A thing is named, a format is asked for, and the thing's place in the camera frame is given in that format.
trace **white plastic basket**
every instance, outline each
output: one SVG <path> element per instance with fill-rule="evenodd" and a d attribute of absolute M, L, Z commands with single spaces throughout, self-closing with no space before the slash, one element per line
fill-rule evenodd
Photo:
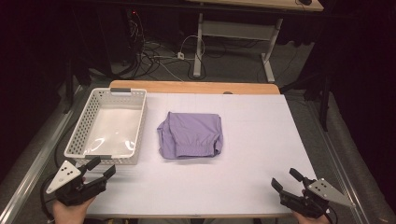
<path fill-rule="evenodd" d="M 64 151 L 85 164 L 137 164 L 146 116 L 146 90 L 93 89 Z"/>

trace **gray floor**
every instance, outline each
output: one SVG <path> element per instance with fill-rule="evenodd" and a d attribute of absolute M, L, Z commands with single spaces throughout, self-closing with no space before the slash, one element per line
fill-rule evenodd
<path fill-rule="evenodd" d="M 223 42 L 226 43 L 225 45 L 219 45 L 216 41 L 218 40 L 209 39 L 206 42 L 203 58 L 205 78 L 201 81 L 266 82 L 260 58 L 260 53 L 265 49 L 264 43 L 228 39 L 221 40 L 226 41 Z M 161 56 L 173 55 L 173 52 L 169 50 L 171 47 L 160 47 L 158 44 L 158 41 L 147 40 L 147 53 L 149 53 L 149 49 L 158 47 L 155 50 Z M 193 43 L 191 42 L 190 46 L 186 45 L 183 48 L 186 58 L 193 57 L 192 47 Z M 276 46 L 271 57 L 271 65 L 278 87 L 289 84 L 297 78 L 312 47 L 313 45 L 295 48 L 292 43 L 286 46 Z M 147 59 L 144 60 L 145 66 L 148 68 L 151 62 Z M 163 65 L 159 65 L 158 70 L 151 73 L 150 76 L 143 76 L 138 79 L 191 81 L 187 76 L 189 64 L 186 62 L 168 63 L 171 61 L 173 60 L 163 60 Z M 114 69 L 117 71 L 122 67 L 115 64 Z M 85 104 L 84 99 L 87 98 L 87 93 L 91 88 L 105 87 L 109 83 L 109 80 L 104 76 L 96 75 L 94 71 L 92 73 L 92 85 L 79 89 L 76 94 L 76 99 L 81 99 L 80 102 L 75 103 L 77 110 L 80 110 L 82 105 Z M 305 101 L 303 94 L 304 91 L 288 91 L 285 95 L 317 177 L 326 178 L 336 188 L 349 195 L 358 205 L 356 209 L 349 209 L 332 204 L 338 214 L 339 223 L 396 223 L 394 213 L 385 203 L 382 193 L 350 138 L 332 96 L 329 102 L 329 131 L 325 133 L 318 125 L 318 102 Z M 65 101 L 62 101 L 28 148 L 21 154 L 0 186 L 0 209 L 2 211 L 9 211 L 7 205 L 13 204 L 10 203 L 11 199 L 15 200 L 26 196 L 26 201 L 20 200 L 21 210 L 14 221 L 15 223 L 45 223 L 47 221 L 40 211 L 38 192 L 43 178 L 55 171 L 52 156 L 49 157 L 48 163 L 43 161 L 46 168 L 42 170 L 41 175 L 39 174 L 40 177 L 32 180 L 32 184 L 37 183 L 35 188 L 31 189 L 32 192 L 30 190 L 16 192 L 16 189 L 25 178 L 31 165 L 37 160 L 37 155 L 39 157 L 43 156 L 40 152 L 51 143 L 51 137 L 57 132 L 58 124 L 64 119 L 64 109 Z M 70 120 L 76 118 L 78 118 L 78 112 L 71 116 Z M 62 154 L 64 144 L 65 140 L 59 145 L 58 154 Z M 285 224 L 296 223 L 290 217 L 280 218 L 279 220 L 263 219 L 262 223 L 275 223 L 276 221 Z"/>

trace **desk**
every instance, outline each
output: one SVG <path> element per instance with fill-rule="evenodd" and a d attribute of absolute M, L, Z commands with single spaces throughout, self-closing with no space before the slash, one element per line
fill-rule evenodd
<path fill-rule="evenodd" d="M 299 3 L 298 0 L 189 0 L 196 3 L 208 3 L 208 4 L 223 4 L 233 5 L 240 7 L 269 7 L 281 10 L 303 10 L 303 11 L 322 11 L 323 6 L 318 0 L 312 1 L 311 5 L 304 6 Z M 198 19 L 198 40 L 197 49 L 194 57 L 194 70 L 193 75 L 199 77 L 201 75 L 201 63 L 202 63 L 202 36 L 225 36 L 225 37 L 238 37 L 256 40 L 268 41 L 268 47 L 265 53 L 262 53 L 262 64 L 264 66 L 264 72 L 267 76 L 269 83 L 274 83 L 275 78 L 269 62 L 271 53 L 274 50 L 276 39 L 279 34 L 280 26 L 283 19 L 277 19 L 277 22 L 273 26 L 264 26 L 257 24 L 243 24 L 236 22 L 222 22 L 222 21 L 206 21 L 201 13 Z"/>
<path fill-rule="evenodd" d="M 148 111 L 137 165 L 117 166 L 90 217 L 283 217 L 290 210 L 280 205 L 271 179 L 301 194 L 290 167 L 315 178 L 287 102 L 271 84 L 113 81 L 110 87 L 145 88 Z M 219 114 L 221 154 L 162 158 L 156 128 L 168 111 Z M 87 180 L 106 168 L 87 173 Z"/>

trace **floor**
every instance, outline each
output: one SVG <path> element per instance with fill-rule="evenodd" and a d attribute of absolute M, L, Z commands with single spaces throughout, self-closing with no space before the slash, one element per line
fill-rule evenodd
<path fill-rule="evenodd" d="M 190 46 L 186 45 L 185 57 L 192 58 L 193 42 L 188 42 L 188 44 Z M 278 87 L 297 79 L 313 46 L 314 44 L 301 45 L 299 48 L 295 48 L 290 42 L 288 45 L 275 47 L 271 65 L 276 78 L 275 84 Z M 147 53 L 155 50 L 163 57 L 175 55 L 170 48 L 156 39 L 147 39 L 145 48 Z M 265 46 L 262 42 L 208 39 L 203 58 L 205 65 L 203 79 L 199 81 L 265 83 L 266 79 L 260 58 L 263 49 Z M 143 68 L 149 69 L 152 61 L 147 58 L 142 59 Z M 156 65 L 158 69 L 137 79 L 191 81 L 192 68 L 189 62 L 163 59 Z M 114 71 L 119 71 L 122 68 L 122 65 L 114 64 Z M 144 70 L 138 71 L 138 74 L 141 73 L 143 74 Z M 106 86 L 108 83 L 109 80 L 106 77 L 92 70 L 92 86 Z M 77 90 L 75 107 L 78 108 L 84 104 L 83 99 L 90 87 L 79 87 L 76 81 L 75 84 Z M 64 95 L 64 89 L 60 89 L 60 94 Z M 329 131 L 325 133 L 318 124 L 318 102 L 305 101 L 303 94 L 304 91 L 296 90 L 285 93 L 291 114 L 317 176 L 325 177 L 358 204 L 356 209 L 345 208 L 337 204 L 333 206 L 337 211 L 340 223 L 396 223 L 393 222 L 394 214 L 389 211 L 388 205 L 383 201 L 381 192 L 348 134 L 347 127 L 338 113 L 336 102 L 331 97 L 328 117 Z M 66 135 L 62 135 L 64 130 L 70 126 L 68 121 L 76 118 L 78 113 L 65 114 L 65 108 L 66 101 L 62 100 L 1 184 L 0 209 L 4 212 L 0 219 L 9 218 L 8 220 L 12 220 L 15 218 L 14 223 L 43 223 L 47 220 L 39 208 L 40 189 L 38 186 L 41 185 L 45 176 L 53 172 L 54 168 L 52 154 L 45 154 L 43 151 L 47 147 L 56 146 L 58 138 L 67 139 L 67 134 L 70 134 L 70 132 L 65 132 Z M 58 147 L 62 148 L 64 141 L 60 142 Z M 29 169 L 35 170 L 36 177 L 26 175 Z M 24 181 L 28 182 L 27 186 L 35 187 L 22 188 L 20 183 Z M 285 217 L 278 220 L 263 219 L 262 223 L 288 224 L 296 222 L 290 217 Z"/>

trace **power cord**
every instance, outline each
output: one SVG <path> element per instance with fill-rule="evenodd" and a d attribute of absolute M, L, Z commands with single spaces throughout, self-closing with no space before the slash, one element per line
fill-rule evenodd
<path fill-rule="evenodd" d="M 204 42 L 204 40 L 203 40 L 201 37 L 199 37 L 198 35 L 189 35 L 189 36 L 187 36 L 187 37 L 184 39 L 183 43 L 181 44 L 180 51 L 177 53 L 177 57 L 178 57 L 180 60 L 195 60 L 195 59 L 187 59 L 187 58 L 185 58 L 185 57 L 184 57 L 184 53 L 182 52 L 184 43 L 186 42 L 187 39 L 189 39 L 189 38 L 191 38 L 191 37 L 196 37 L 197 39 L 200 39 L 201 42 L 202 42 L 202 44 L 203 44 L 203 46 L 204 46 L 204 47 L 203 47 L 203 50 L 202 50 L 202 53 L 201 53 L 200 56 L 198 56 L 198 54 L 195 53 L 195 54 L 197 55 L 198 59 L 201 61 L 201 58 L 202 58 L 202 56 L 203 56 L 204 53 L 205 53 L 205 42 Z"/>

